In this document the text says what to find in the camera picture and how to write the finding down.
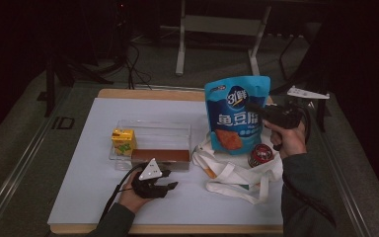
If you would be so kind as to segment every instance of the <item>hand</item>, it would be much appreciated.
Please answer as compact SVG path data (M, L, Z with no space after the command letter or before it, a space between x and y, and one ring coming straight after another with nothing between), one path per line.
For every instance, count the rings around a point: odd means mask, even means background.
M134 213L137 213L137 211L145 203L153 199L153 198L142 198L134 192L134 190L132 189L133 186L131 185L131 182L133 181L136 174L137 174L136 171L131 173L130 177L128 178L127 183L122 186L122 189L124 191L121 192L121 195L118 199L119 204L122 204L123 206L127 207L129 210L131 210Z
M281 159L287 156L307 153L303 122L300 122L298 127L293 129L284 129L267 120L264 120L264 125L271 129L270 142L273 145L282 143L282 147L279 150Z

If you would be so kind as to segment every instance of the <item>white tote bag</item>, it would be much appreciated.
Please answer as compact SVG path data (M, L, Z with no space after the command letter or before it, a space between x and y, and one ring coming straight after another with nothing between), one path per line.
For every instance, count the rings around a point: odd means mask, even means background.
M262 141L272 147L269 135L269 129L265 128ZM279 152L273 150L273 155L273 160L251 168L248 164L250 154L229 155L214 151L207 134L205 140L194 149L192 160L210 177L205 186L209 191L258 204L266 202L269 182L282 177Z

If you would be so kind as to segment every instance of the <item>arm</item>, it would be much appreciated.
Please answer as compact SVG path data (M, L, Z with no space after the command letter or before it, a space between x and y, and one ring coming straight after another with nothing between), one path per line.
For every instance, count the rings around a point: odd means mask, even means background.
M113 204L104 219L97 228L90 232L87 237L122 237L127 236L134 220L135 214L151 198L142 198L132 189L131 181L136 172L128 178L127 183L122 187L123 192L118 199L118 203Z
M270 141L282 143L283 164L281 212L284 236L335 236L335 222L323 203L325 184L314 168L313 157L307 154L304 125L294 129L264 121L272 130Z

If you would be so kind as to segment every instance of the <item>white bracket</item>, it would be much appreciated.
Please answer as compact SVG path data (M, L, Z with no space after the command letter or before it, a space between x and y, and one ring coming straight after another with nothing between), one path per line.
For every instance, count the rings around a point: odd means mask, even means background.
M149 164L143 170L138 179L143 181L159 177L162 177L162 172L161 169L159 169L158 163L156 163L155 158L153 158L152 160L150 160Z
M309 91L295 88L295 86L291 87L290 90L288 90L287 95L300 97L300 98L307 98L307 99L325 99L325 100L327 100L330 97L329 94L322 95L322 94L318 94L314 92L309 92Z

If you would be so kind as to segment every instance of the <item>blue snack bag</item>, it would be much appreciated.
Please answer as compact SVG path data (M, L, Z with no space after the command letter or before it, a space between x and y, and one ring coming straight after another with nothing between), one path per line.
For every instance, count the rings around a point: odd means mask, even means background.
M207 83L205 104L214 150L239 155L251 152L261 143L262 120L247 112L245 104L262 107L269 95L270 79L266 76L239 76Z

